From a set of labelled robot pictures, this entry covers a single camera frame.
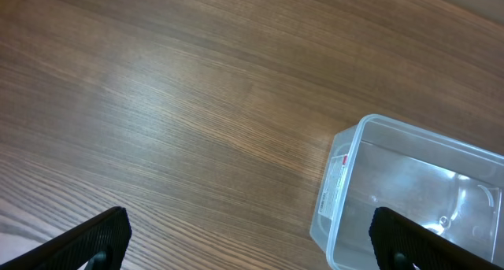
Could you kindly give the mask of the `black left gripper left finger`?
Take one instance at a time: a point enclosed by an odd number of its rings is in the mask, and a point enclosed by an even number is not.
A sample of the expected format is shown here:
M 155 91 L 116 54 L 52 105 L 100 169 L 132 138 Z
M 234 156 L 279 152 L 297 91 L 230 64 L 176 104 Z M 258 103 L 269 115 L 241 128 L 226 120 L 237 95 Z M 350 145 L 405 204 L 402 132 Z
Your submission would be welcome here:
M 126 208 L 115 206 L 33 250 L 2 270 L 119 270 L 132 237 Z

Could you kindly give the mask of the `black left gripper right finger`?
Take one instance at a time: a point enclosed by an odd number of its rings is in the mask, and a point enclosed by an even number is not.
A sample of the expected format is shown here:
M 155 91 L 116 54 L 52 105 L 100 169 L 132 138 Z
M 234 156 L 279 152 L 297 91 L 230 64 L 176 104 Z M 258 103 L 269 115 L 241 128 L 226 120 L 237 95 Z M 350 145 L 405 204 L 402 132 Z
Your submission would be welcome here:
M 387 207 L 375 209 L 369 237 L 381 270 L 503 270 Z

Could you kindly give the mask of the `clear plastic container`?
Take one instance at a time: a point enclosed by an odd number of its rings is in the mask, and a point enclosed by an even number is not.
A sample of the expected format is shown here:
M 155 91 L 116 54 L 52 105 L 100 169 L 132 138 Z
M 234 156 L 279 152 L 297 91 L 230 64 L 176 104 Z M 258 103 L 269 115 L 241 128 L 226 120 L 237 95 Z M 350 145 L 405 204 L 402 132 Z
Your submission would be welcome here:
M 387 207 L 503 263 L 501 155 L 378 114 L 335 135 L 310 235 L 334 269 L 377 266 L 368 234 Z

